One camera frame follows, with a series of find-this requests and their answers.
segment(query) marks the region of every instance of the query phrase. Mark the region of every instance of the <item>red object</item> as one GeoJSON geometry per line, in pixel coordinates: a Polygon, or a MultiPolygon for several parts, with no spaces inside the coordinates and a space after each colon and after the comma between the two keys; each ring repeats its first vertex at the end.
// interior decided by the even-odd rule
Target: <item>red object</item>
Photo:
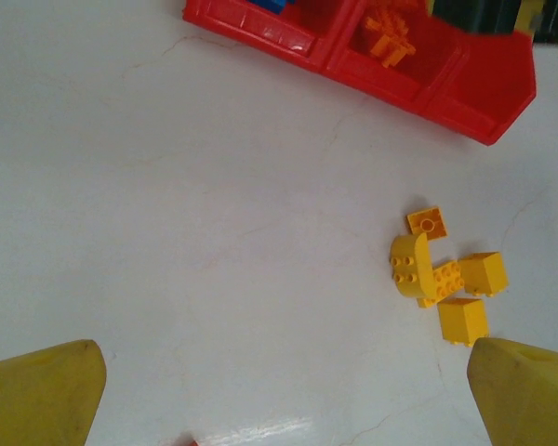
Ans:
{"type": "Polygon", "coordinates": [[[475,35],[405,12],[417,48],[385,68],[365,48],[367,0],[297,0],[277,16],[246,0],[187,0],[184,19],[494,144],[536,95],[529,36],[475,35]]]}

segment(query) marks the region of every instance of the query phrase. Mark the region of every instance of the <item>white floor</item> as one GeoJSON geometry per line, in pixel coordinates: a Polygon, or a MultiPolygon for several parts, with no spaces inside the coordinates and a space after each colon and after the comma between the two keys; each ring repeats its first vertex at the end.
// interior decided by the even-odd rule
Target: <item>white floor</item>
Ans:
{"type": "Polygon", "coordinates": [[[484,445],[470,350],[391,281],[500,250],[492,334],[558,350],[558,49],[493,148],[178,22],[0,2],[0,359],[93,338],[91,446],[484,445]]]}

